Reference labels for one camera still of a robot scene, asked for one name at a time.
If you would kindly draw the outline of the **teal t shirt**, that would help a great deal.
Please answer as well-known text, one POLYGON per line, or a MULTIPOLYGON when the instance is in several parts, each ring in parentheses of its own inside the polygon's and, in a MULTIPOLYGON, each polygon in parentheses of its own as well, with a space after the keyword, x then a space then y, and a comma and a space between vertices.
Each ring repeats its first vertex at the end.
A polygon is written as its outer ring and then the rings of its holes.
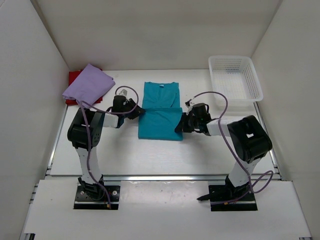
POLYGON ((183 135, 175 132, 183 114, 177 82, 145 82, 142 108, 145 113, 139 117, 138 121, 139 139, 183 140, 183 135))

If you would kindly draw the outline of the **lilac t shirt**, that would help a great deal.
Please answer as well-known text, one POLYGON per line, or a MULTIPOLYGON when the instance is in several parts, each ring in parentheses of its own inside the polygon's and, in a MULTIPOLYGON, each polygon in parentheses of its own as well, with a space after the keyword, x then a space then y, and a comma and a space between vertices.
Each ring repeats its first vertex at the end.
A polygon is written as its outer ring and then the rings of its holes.
POLYGON ((69 105, 80 102, 93 105, 100 103, 102 97, 115 84, 113 77, 89 63, 84 69, 69 72, 68 87, 62 93, 62 97, 69 105))

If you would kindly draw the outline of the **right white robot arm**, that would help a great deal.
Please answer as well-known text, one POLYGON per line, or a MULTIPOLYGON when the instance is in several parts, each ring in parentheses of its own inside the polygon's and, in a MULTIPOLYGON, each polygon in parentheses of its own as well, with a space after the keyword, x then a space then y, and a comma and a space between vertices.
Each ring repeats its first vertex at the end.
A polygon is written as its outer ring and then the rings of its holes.
POLYGON ((221 136, 235 157, 235 164, 227 176, 228 185, 224 193, 230 200, 238 199, 242 186, 247 185, 253 170, 259 161, 273 148, 272 141, 257 118, 248 115, 239 120, 211 118, 209 105, 193 104, 187 101, 188 107, 174 129, 176 133, 199 133, 206 136, 221 136))

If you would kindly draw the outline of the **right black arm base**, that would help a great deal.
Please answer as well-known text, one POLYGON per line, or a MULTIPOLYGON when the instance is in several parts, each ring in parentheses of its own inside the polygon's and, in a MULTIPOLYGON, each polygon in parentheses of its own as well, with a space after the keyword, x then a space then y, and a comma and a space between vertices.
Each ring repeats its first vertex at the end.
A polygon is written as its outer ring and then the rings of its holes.
POLYGON ((254 193, 246 186, 233 191, 227 185, 208 186, 208 193, 197 198, 199 202, 209 201, 212 212, 251 212, 258 206, 254 193))

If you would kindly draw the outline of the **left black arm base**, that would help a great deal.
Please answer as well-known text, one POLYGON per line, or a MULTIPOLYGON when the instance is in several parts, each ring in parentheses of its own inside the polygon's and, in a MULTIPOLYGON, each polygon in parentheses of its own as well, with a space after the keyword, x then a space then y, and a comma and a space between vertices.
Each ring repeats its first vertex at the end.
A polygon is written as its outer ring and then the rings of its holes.
POLYGON ((104 184, 110 200, 101 187, 98 186, 93 190, 89 190, 79 183, 73 208, 75 210, 118 210, 121 193, 120 182, 105 182, 104 184))

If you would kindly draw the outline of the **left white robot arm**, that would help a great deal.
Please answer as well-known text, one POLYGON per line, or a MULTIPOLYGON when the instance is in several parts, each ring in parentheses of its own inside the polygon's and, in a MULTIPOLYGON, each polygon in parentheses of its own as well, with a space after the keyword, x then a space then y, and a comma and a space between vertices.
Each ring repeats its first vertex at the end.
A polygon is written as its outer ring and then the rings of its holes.
POLYGON ((82 171, 82 176, 78 178, 79 184, 87 188, 87 194, 93 200, 100 200, 105 194, 97 157, 103 128, 119 129, 125 119, 134 120, 145 112, 133 99, 123 95, 116 95, 112 106, 106 111, 92 111, 85 107, 77 110, 67 131, 67 139, 79 157, 82 171))

